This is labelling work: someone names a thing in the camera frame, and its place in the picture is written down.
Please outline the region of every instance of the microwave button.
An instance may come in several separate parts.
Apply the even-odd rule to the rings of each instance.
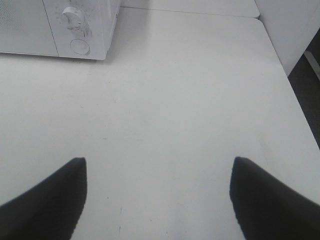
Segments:
[[[71,49],[76,54],[88,55],[90,53],[90,47],[88,43],[81,39],[74,39],[70,42]]]

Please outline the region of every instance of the white microwave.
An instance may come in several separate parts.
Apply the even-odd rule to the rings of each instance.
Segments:
[[[0,0],[0,52],[104,60],[121,0]]]

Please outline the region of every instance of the white surface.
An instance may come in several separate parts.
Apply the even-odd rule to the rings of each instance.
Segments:
[[[289,75],[320,28],[320,0],[255,0]]]
[[[73,157],[73,240],[243,240],[234,157],[320,203],[320,152],[260,21],[121,9],[105,61],[0,55],[0,203]]]
[[[258,18],[255,0],[122,0],[124,7]]]
[[[59,57],[104,60],[120,0],[43,0]],[[88,44],[75,50],[73,40]]]
[[[0,0],[0,52],[58,55],[42,0]]]

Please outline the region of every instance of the white table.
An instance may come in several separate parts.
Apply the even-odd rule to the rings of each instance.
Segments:
[[[243,156],[320,203],[320,151],[262,23],[123,8],[105,61],[0,55],[0,204],[73,157],[73,240],[243,240]]]
[[[258,18],[255,0],[122,0],[124,7]]]

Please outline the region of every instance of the microwave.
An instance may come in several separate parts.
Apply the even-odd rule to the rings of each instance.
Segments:
[[[104,60],[121,0],[0,0],[0,52]]]

